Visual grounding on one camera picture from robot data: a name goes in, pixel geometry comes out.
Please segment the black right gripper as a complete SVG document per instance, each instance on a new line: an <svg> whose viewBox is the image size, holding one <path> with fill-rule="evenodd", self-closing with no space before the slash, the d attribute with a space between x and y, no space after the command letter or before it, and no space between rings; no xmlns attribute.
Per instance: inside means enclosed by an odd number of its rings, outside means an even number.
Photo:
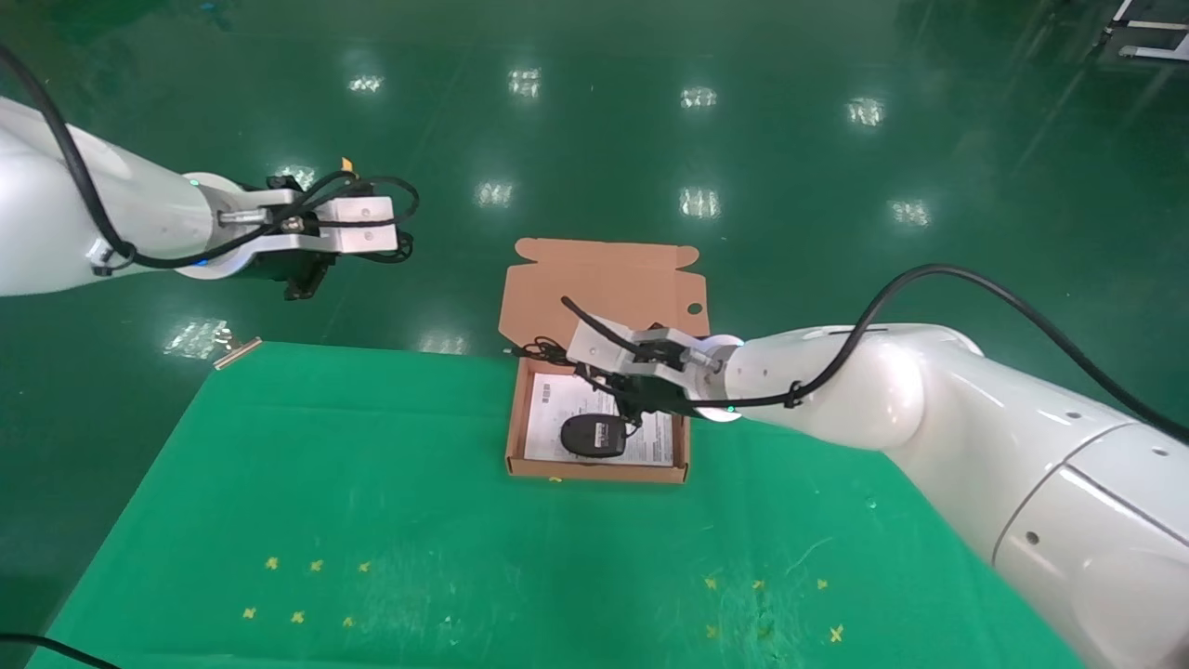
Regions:
<svg viewBox="0 0 1189 669"><path fill-rule="evenodd" d="M682 415L688 418L704 419L698 408L693 406L686 391L663 378L642 378L641 393L637 390L618 390L603 381L604 375L590 365L577 364L575 375L594 390L611 395L623 422L637 429L643 424L643 414Z"/></svg>

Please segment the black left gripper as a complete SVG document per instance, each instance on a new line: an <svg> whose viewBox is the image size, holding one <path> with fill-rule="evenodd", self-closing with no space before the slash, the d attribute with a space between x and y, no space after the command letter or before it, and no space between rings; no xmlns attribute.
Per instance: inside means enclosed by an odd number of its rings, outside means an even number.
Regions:
<svg viewBox="0 0 1189 669"><path fill-rule="evenodd" d="M298 193L300 182L289 173L272 175L268 177L268 190ZM246 278L287 280L287 301L312 299L334 264L333 253L262 253L247 264Z"/></svg>

